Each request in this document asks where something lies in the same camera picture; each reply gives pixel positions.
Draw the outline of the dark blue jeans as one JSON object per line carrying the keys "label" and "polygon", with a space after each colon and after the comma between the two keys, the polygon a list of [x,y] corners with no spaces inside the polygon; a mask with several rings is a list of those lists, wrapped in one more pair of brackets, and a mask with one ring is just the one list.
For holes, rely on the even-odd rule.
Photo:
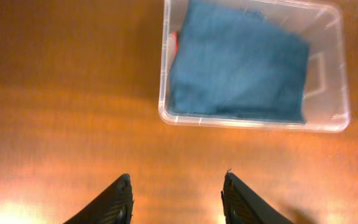
{"label": "dark blue jeans", "polygon": [[170,68],[169,108],[302,123],[309,51],[260,12],[190,1]]}

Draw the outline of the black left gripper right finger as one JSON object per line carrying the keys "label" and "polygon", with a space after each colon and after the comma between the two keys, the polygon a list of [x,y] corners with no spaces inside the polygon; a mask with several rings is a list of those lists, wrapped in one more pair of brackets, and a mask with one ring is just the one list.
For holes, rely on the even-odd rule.
{"label": "black left gripper right finger", "polygon": [[229,171],[221,199],[226,224],[293,224]]}

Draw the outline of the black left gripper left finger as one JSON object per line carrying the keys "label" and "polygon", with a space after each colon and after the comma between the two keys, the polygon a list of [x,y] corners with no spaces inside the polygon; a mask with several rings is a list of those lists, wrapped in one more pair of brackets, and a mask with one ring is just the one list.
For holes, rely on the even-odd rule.
{"label": "black left gripper left finger", "polygon": [[122,174],[64,224],[130,224],[134,198],[129,174]]}

